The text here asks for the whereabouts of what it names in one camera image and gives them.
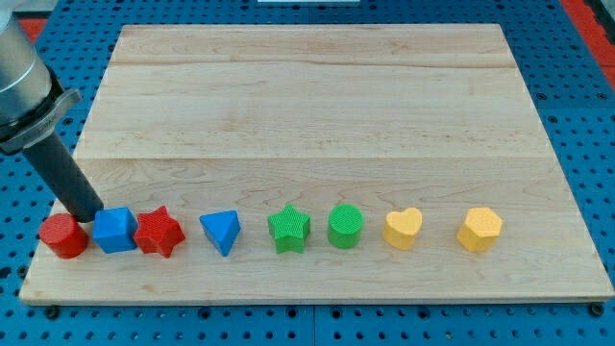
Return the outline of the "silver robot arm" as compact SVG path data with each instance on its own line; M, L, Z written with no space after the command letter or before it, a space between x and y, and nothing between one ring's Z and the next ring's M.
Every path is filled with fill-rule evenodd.
M82 101L80 91L64 88L39 56L13 14L20 4L1 0L1 152L6 155L50 136Z

